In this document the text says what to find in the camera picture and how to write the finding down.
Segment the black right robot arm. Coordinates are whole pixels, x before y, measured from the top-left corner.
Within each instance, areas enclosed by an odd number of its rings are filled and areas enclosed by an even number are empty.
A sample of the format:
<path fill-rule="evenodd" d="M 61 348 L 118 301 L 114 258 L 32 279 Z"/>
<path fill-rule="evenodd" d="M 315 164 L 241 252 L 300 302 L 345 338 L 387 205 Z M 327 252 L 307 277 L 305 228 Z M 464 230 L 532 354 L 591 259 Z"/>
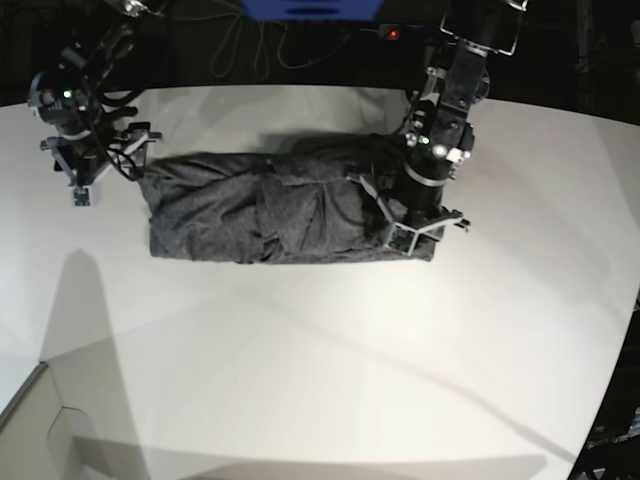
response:
<path fill-rule="evenodd" d="M 73 205 L 89 207 L 92 187 L 108 171 L 137 182 L 143 178 L 150 144 L 163 139 L 148 122 L 117 123 L 133 118 L 132 105 L 143 90 L 112 98 L 105 93 L 116 64 L 135 48 L 135 36 L 144 19 L 166 12 L 165 1 L 111 1 L 119 12 L 101 38 L 75 42 L 64 48 L 55 67 L 37 73 L 30 84 L 27 105 L 32 114 L 55 128 L 57 134 L 40 142 L 54 160 L 54 170 L 68 178 Z"/>

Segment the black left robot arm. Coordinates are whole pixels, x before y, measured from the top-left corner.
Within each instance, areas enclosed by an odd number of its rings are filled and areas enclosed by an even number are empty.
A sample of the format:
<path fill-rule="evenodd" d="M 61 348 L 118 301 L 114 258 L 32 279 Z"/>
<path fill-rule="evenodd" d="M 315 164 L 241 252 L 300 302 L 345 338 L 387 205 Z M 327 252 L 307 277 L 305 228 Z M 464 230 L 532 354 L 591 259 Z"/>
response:
<path fill-rule="evenodd" d="M 439 25 L 440 44 L 426 53 L 423 83 L 400 126 L 380 136 L 383 163 L 350 179 L 377 208 L 368 219 L 370 259 L 431 260 L 449 227 L 469 221 L 443 205 L 453 180 L 474 148 L 472 107 L 488 94 L 492 54 L 516 50 L 525 1 L 451 1 Z"/>

